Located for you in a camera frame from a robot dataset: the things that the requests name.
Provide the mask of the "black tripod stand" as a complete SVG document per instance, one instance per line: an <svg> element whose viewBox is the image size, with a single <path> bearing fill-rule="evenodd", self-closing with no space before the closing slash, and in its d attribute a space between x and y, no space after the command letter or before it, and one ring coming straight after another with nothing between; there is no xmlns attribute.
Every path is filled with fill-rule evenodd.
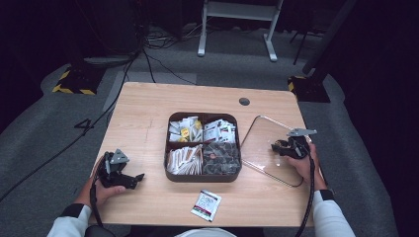
<svg viewBox="0 0 419 237"><path fill-rule="evenodd" d="M302 39L298 45L295 57L293 59L293 65L296 65L297 60L300 56L301 50L304 47L304 43L307 37L322 38L328 31L328 26L321 24L318 21L312 20L310 23L306 23L300 30L297 30L293 35L290 42L293 42L297 35L302 35Z"/></svg>

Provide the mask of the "person's right hand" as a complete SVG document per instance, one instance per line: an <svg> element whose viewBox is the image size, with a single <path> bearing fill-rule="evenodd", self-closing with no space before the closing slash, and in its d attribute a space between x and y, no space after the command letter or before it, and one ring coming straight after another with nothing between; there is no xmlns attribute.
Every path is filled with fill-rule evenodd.
<svg viewBox="0 0 419 237"><path fill-rule="evenodd" d="M316 154L316 146L314 143L309 144L310 148L310 155L314 162L314 189L316 191L324 190L327 186L324 183L322 175L320 174L319 170L319 160ZM292 157L286 157L287 162L294 166L297 172L303 177L303 180L310 185L311 184L311 176L310 176L310 159L309 157L303 159L294 159Z"/></svg>

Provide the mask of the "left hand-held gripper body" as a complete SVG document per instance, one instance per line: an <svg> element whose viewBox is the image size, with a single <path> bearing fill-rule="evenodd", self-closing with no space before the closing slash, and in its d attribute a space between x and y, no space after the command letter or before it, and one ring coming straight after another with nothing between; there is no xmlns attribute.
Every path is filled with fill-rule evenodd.
<svg viewBox="0 0 419 237"><path fill-rule="evenodd" d="M129 176L122 173L128 161L120 149L104 154L99 166L99 179L105 188L122 186L123 182L130 182Z"/></svg>

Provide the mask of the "pile of white yellow packets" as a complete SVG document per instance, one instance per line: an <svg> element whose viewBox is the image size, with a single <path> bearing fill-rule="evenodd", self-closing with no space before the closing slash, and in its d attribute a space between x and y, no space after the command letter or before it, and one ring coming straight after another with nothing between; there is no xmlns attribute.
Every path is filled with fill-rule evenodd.
<svg viewBox="0 0 419 237"><path fill-rule="evenodd" d="M203 125L197 116L169 122L169 140L172 142L202 142Z"/></svg>

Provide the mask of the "white sachet with dark print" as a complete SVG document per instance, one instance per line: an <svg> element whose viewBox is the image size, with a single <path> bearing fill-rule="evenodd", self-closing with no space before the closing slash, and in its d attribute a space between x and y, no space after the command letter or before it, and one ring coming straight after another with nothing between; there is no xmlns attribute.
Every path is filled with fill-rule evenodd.
<svg viewBox="0 0 419 237"><path fill-rule="evenodd" d="M213 222L220 202L221 196L208 190L201 190L191 213L206 221Z"/></svg>

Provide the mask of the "pile of brown white stick packets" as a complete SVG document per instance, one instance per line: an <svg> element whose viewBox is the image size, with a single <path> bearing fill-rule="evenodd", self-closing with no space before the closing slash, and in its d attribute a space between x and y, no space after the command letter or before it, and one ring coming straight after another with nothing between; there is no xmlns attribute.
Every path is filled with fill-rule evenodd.
<svg viewBox="0 0 419 237"><path fill-rule="evenodd" d="M171 150L166 170L173 175L201 175L203 173L203 146L186 146Z"/></svg>

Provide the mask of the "pile of dark grey packets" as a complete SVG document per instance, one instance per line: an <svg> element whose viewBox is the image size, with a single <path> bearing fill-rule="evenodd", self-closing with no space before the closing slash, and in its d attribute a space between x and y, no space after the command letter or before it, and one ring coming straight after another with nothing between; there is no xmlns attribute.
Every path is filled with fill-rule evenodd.
<svg viewBox="0 0 419 237"><path fill-rule="evenodd" d="M205 175L235 175L241 168L239 150L235 143L212 142L204 148Z"/></svg>

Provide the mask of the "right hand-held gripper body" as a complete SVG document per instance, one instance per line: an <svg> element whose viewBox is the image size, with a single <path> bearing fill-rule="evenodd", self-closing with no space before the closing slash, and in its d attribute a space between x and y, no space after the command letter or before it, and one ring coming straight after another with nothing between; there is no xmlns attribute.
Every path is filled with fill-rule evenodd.
<svg viewBox="0 0 419 237"><path fill-rule="evenodd" d="M315 134L315 129L293 128L288 133L288 140L282 141L280 155L289 156L294 159L303 159L310 154L307 138Z"/></svg>

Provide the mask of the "white metal table frame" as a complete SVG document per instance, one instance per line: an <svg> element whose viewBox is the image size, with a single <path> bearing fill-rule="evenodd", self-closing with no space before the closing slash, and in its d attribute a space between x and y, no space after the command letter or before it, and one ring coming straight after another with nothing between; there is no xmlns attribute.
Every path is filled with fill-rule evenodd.
<svg viewBox="0 0 419 237"><path fill-rule="evenodd" d="M205 0L202 10L202 30L197 55L203 57L206 54L207 21L209 17L254 20L270 23L269 32L263 34L263 41L270 60L276 62L278 57L272 43L272 37L280 17L283 2L284 0L278 0L275 6L262 6Z"/></svg>

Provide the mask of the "clear plastic lid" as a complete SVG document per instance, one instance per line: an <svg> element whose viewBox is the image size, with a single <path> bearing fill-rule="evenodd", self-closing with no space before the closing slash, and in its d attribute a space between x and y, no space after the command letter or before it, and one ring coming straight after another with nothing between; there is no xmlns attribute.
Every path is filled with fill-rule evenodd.
<svg viewBox="0 0 419 237"><path fill-rule="evenodd" d="M241 142L243 164L288 187L300 186L303 177L287 162L289 156L280 156L272 150L275 141L288 140L287 133L293 128L299 127L266 116L255 117Z"/></svg>

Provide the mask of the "pile of white printed sachets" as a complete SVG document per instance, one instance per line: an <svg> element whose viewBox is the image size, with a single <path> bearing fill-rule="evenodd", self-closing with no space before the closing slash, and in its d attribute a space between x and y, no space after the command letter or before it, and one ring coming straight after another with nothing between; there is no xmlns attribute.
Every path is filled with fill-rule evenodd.
<svg viewBox="0 0 419 237"><path fill-rule="evenodd" d="M236 142L236 125L225 119L217 119L204 126L204 142Z"/></svg>

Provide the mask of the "person's white clothed torso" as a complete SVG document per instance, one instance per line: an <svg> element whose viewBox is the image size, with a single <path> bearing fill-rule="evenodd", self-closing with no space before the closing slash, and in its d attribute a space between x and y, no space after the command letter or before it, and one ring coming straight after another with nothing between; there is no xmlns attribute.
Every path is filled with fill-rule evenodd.
<svg viewBox="0 0 419 237"><path fill-rule="evenodd" d="M199 228L191 229L174 237L237 237L233 233L221 228Z"/></svg>

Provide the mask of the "person's left hand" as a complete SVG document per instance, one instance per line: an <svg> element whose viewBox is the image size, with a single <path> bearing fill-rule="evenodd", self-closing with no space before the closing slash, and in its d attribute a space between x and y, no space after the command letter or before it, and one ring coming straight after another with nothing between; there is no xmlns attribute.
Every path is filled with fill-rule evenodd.
<svg viewBox="0 0 419 237"><path fill-rule="evenodd" d="M74 203L82 203L88 205L89 207L92 206L90 201L90 189L92 187L92 183L94 181L94 173L96 172L98 165L95 165L89 179L81 189L78 197L75 199ZM110 188L105 188L100 181L96 181L96 205L101 206L104 204L108 198L114 197L116 195L122 194L126 191L124 186L114 186Z"/></svg>

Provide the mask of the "brown four-compartment box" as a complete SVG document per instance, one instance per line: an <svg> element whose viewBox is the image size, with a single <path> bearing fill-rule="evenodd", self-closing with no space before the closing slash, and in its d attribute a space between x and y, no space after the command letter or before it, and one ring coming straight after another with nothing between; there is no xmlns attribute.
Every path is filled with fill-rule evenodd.
<svg viewBox="0 0 419 237"><path fill-rule="evenodd" d="M175 113L168 120L164 169L173 182L229 183L242 168L238 123L229 114Z"/></svg>

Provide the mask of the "black slanted pole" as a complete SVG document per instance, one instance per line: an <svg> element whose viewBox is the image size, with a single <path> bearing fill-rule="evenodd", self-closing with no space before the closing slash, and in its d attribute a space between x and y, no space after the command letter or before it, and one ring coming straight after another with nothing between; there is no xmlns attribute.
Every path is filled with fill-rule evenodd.
<svg viewBox="0 0 419 237"><path fill-rule="evenodd" d="M319 71L321 62L325 61L331 52L330 46L333 39L337 36L340 27L344 24L356 2L357 0L345 0L339 10L333 13L333 16L331 12L322 14L324 17L332 16L333 19L329 21L329 25L323 34L323 39L320 41L318 48L303 66L302 72L304 74L308 74L312 69Z"/></svg>

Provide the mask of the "yellow black striped stand base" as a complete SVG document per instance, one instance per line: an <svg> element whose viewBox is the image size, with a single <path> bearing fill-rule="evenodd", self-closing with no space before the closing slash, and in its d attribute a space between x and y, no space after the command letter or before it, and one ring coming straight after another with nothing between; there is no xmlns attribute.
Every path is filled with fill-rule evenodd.
<svg viewBox="0 0 419 237"><path fill-rule="evenodd" d="M104 73L103 69L93 68L83 72L68 66L52 91L66 94L96 95Z"/></svg>
<svg viewBox="0 0 419 237"><path fill-rule="evenodd" d="M288 79L288 87L299 102L330 102L323 84L314 82L310 77L291 76Z"/></svg>

